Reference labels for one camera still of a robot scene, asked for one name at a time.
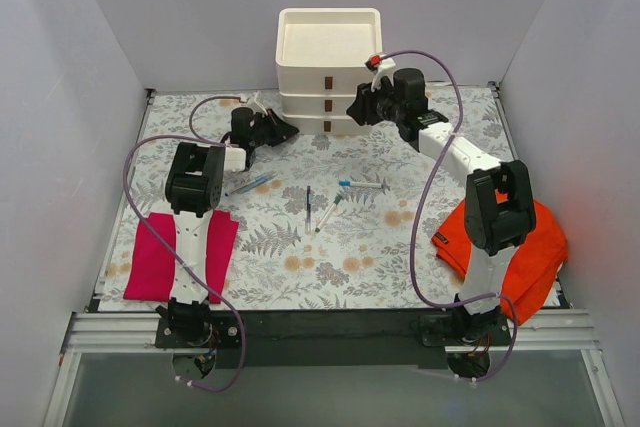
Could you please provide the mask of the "white drawer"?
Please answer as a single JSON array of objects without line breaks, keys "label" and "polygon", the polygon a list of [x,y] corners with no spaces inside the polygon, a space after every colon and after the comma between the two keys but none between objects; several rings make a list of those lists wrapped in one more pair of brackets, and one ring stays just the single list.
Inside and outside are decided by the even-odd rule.
[{"label": "white drawer", "polygon": [[283,114],[287,117],[348,118],[347,109],[355,95],[280,94]]},{"label": "white drawer", "polygon": [[359,126],[348,116],[282,115],[282,119],[301,135],[360,136],[369,135],[370,126]]}]

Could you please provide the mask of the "white bottom drawer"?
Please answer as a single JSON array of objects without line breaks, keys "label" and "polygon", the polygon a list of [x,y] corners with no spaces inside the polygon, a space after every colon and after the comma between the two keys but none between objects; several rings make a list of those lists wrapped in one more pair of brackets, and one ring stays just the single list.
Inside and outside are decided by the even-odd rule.
[{"label": "white bottom drawer", "polygon": [[301,135],[360,136],[369,135],[370,126],[359,126],[348,116],[282,115],[282,119]]}]

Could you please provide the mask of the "white green pen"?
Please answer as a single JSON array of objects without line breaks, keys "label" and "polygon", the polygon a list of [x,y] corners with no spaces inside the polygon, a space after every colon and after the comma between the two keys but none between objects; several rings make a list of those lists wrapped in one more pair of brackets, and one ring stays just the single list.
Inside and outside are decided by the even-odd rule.
[{"label": "white green pen", "polygon": [[333,215],[333,213],[336,211],[337,207],[339,206],[342,200],[343,200],[343,197],[340,194],[338,194],[334,198],[334,201],[330,204],[326,212],[322,215],[319,222],[317,223],[314,229],[315,233],[319,233],[324,228],[324,226],[326,225],[330,217]]}]

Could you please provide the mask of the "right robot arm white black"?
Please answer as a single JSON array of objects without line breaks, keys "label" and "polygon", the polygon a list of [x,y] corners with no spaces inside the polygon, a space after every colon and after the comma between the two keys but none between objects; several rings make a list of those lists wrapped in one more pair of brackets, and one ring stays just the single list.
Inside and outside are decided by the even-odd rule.
[{"label": "right robot arm white black", "polygon": [[475,344],[498,325],[509,264],[536,226],[528,169],[481,150],[430,109],[420,70],[372,71],[372,81],[358,86],[348,116],[360,126],[394,123],[402,140],[465,187],[463,227],[471,254],[454,302],[441,308],[449,316],[445,334]]}]

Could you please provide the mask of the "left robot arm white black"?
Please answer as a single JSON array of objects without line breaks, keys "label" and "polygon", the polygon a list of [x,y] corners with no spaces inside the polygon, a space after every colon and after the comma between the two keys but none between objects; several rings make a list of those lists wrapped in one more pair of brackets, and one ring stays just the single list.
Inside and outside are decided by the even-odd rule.
[{"label": "left robot arm white black", "polygon": [[223,197],[226,173],[249,170],[255,150],[278,146],[299,129],[286,123],[273,110],[256,112],[249,107],[232,111],[231,128],[220,145],[193,141],[178,144],[165,184],[175,227],[173,250],[180,258],[161,317],[171,333],[193,347],[205,345],[213,335],[206,281],[207,240],[215,208]]}]

